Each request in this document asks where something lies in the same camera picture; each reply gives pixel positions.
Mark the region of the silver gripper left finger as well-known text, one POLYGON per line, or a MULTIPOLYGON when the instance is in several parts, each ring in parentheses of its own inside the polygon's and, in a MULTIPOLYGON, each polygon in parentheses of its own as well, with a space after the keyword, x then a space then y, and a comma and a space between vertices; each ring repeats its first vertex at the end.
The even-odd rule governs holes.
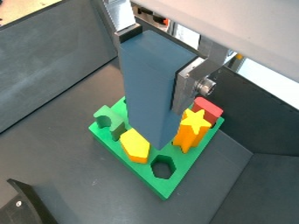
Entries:
POLYGON ((141 33, 129 0, 102 0, 102 13, 110 30, 113 45, 120 44, 141 33))

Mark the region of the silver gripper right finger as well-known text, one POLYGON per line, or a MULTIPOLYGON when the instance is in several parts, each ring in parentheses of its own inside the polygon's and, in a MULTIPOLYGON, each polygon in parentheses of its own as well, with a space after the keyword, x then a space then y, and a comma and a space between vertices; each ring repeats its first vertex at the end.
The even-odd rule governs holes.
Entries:
POLYGON ((202 58, 197 57, 176 73, 172 111, 177 115, 190 106, 196 94, 202 96, 210 94, 216 83, 209 79, 209 75, 233 56, 233 52, 225 46, 208 38, 200 40, 198 52, 202 58))

